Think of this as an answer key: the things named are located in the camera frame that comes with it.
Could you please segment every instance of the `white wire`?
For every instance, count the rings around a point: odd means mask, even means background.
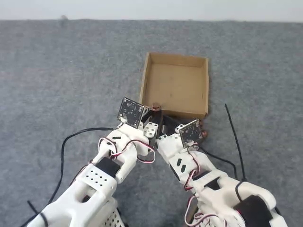
[[[100,144],[101,144],[102,140],[107,140],[111,145],[113,145],[114,147],[116,147],[115,144],[113,143],[113,141],[111,141],[109,138],[101,137],[99,139],[99,142],[98,142],[98,152],[100,150]]]
[[[134,144],[135,142],[141,143],[143,146],[145,146],[145,147],[147,147],[149,150],[151,150],[151,151],[154,153],[154,155],[155,155],[155,150],[154,150],[151,146],[149,146],[148,144],[146,144],[145,142],[143,142],[143,141],[141,141],[141,140],[130,140],[130,141],[131,141],[133,144]],[[113,156],[119,156],[119,155],[122,154],[124,151],[126,151],[127,146],[125,146],[125,147],[123,148],[123,150],[120,151],[120,152],[118,152],[118,153],[113,153],[113,151],[111,151],[111,155],[113,155]]]
[[[151,161],[148,161],[148,160],[143,161],[143,160],[141,160],[141,159],[139,159],[139,158],[137,158],[137,160],[138,160],[139,162],[147,163],[147,164],[154,163],[155,160],[156,160],[156,154],[155,154],[155,151],[154,151],[154,150],[151,149],[151,151],[152,151],[152,153],[153,153],[153,160],[151,160]]]
[[[196,166],[197,166],[197,172],[196,174],[199,174],[200,173],[200,170],[201,170],[201,167],[199,165],[199,162],[197,161],[197,159],[195,158],[195,156],[190,152],[190,151],[187,151],[188,154],[192,157],[193,161],[195,162]]]
[[[122,125],[124,125],[123,122],[121,122],[121,123],[116,127],[116,129],[120,129],[120,128],[122,127]]]
[[[192,203],[192,200],[195,198],[195,196],[193,195],[192,197],[190,197],[190,199],[188,200],[188,205],[187,205],[187,208],[186,208],[186,212],[185,212],[185,215],[184,215],[184,222],[187,226],[189,227],[193,227],[193,226],[197,226],[197,225],[201,225],[203,224],[203,222],[206,220],[206,219],[209,219],[211,217],[216,217],[216,218],[219,218],[219,216],[217,216],[216,214],[207,214],[207,215],[203,215],[202,213],[198,213],[198,214],[195,214],[194,215],[194,219],[197,220],[196,223],[193,223],[193,224],[190,224],[187,222],[186,220],[186,217],[187,217],[187,213],[188,213],[188,210],[190,208],[190,204]],[[226,220],[224,219],[224,226],[227,226],[227,222]]]
[[[189,184],[190,179],[193,178],[193,175],[194,175],[196,172],[197,172],[197,170],[194,169],[194,170],[191,172],[191,174],[188,176],[188,179],[186,180],[187,183],[185,182],[185,184],[183,185],[183,188],[184,188],[185,190],[188,189],[188,188],[190,188],[190,187],[187,186],[187,184]]]

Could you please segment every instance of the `open cardboard box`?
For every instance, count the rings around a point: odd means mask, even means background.
[[[147,53],[140,103],[160,103],[165,114],[203,119],[208,113],[208,59]]]

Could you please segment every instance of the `gray carpet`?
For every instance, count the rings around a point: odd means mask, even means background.
[[[31,216],[26,200],[47,203],[67,135],[118,124],[122,97],[138,100],[148,51],[211,59],[205,148],[240,168],[226,102],[249,181],[275,195],[290,227],[302,226],[303,24],[93,20],[0,22],[0,226]],[[102,135],[67,143],[59,194]],[[190,194],[158,155],[114,196],[130,227],[166,227],[183,224]]]

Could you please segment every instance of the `white wall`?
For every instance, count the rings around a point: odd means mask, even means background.
[[[303,22],[303,0],[0,0],[0,19]]]

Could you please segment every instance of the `perforated panel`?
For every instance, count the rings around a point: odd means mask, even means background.
[[[125,227],[117,209],[105,220],[104,227]]]
[[[144,105],[124,97],[117,119],[137,129],[139,127],[143,112]]]
[[[193,145],[195,142],[199,142],[203,138],[199,120],[194,120],[180,128],[179,134],[182,140],[183,148],[187,148]]]
[[[93,164],[89,164],[78,178],[96,191],[102,191],[104,194],[113,194],[116,190],[117,181]]]

